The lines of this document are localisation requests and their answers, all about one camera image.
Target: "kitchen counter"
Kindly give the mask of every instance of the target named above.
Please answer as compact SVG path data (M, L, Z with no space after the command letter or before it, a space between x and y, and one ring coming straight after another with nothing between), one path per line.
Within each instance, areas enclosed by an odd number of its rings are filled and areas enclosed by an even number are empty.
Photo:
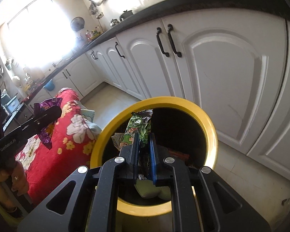
M71 58L58 69L53 71L46 79L31 93L29 99L26 101L28 104L32 98L59 72L61 72L73 60L89 51L98 44L101 44L117 34L128 30L137 25L143 24L154 19L162 18L168 15L177 14L185 11L198 10L198 9L211 9L211 8L239 8L257 10L279 17L285 18L290 21L290 8L285 0L165 0L150 6L135 15L125 19L123 22L114 26L110 30L104 32L91 43L85 45L80 51L74 54Z

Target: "black device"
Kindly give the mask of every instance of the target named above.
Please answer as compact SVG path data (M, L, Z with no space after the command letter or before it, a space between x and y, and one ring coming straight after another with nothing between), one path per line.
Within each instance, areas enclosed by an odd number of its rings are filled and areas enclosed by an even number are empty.
M0 114L1 114L1 91L0 91ZM61 108L52 106L49 109L34 116L15 130L4 136L1 116L0 116L0 169L6 169L12 172L16 166L15 156L24 148L28 139L41 132L50 123L61 116ZM16 192L11 191L12 178L2 183L3 188L7 192L11 201L20 209L25 217L30 213L34 206L28 194L17 196Z
M204 232L271 231L261 215L211 168L187 167L157 145L153 133L148 149L155 185L171 190L173 232L199 232L201 226ZM115 231L118 187L135 183L139 150L139 142L134 142L101 167L77 168L21 221L17 232L81 232L86 227L88 232Z

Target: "beige floor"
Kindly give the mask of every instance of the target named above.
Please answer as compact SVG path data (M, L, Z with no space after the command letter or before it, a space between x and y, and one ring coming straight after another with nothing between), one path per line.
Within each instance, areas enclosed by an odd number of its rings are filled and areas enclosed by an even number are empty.
M118 113L137 101L137 98L107 85L84 105L87 109L96 111L94 122L103 129ZM218 145L214 170L258 211L271 227L275 228L277 221L287 212L288 207L283 207L281 202L290 198L290 181L222 142Z

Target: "kettle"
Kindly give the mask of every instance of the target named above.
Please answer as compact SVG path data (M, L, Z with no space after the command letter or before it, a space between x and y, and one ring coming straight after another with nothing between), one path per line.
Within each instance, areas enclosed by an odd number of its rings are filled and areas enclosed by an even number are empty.
M119 17L119 20L122 21L122 20L125 20L127 17L129 16L132 16L133 15L133 12L132 10L125 10L123 14L121 14L121 16Z
M119 23L120 22L117 19L112 19L109 24L110 24L111 27L114 27L115 25L117 25Z

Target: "blue bucket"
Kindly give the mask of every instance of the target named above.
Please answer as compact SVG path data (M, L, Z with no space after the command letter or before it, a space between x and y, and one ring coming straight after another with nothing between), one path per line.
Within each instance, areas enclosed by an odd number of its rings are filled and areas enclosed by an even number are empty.
M44 85L44 88L48 91L52 91L55 89L55 85L53 83L53 80L51 79L46 85Z

